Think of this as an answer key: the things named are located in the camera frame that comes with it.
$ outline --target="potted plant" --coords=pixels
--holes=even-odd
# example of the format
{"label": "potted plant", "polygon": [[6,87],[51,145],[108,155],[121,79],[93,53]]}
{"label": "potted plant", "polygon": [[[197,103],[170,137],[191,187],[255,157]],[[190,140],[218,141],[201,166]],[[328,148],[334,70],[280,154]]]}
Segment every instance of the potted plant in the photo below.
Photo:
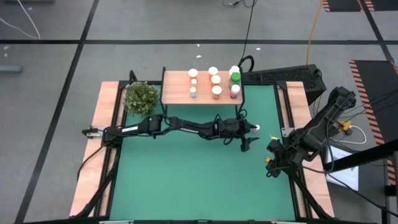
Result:
{"label": "potted plant", "polygon": [[151,115],[159,102],[155,86],[147,82],[134,82],[127,87],[124,109],[131,115]]}

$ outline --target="green table surface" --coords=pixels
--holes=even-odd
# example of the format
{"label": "green table surface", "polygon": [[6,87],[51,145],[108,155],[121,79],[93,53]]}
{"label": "green table surface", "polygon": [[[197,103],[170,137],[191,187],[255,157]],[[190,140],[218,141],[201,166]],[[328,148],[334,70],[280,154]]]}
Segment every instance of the green table surface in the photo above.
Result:
{"label": "green table surface", "polygon": [[[247,135],[260,137],[247,152],[238,139],[225,146],[181,131],[125,138],[110,220],[294,220],[289,178],[266,177],[270,135],[280,137],[274,87],[244,90],[246,119],[261,127]],[[232,105],[170,105],[167,113],[197,123],[235,117]],[[128,116],[126,126],[141,121]]]}

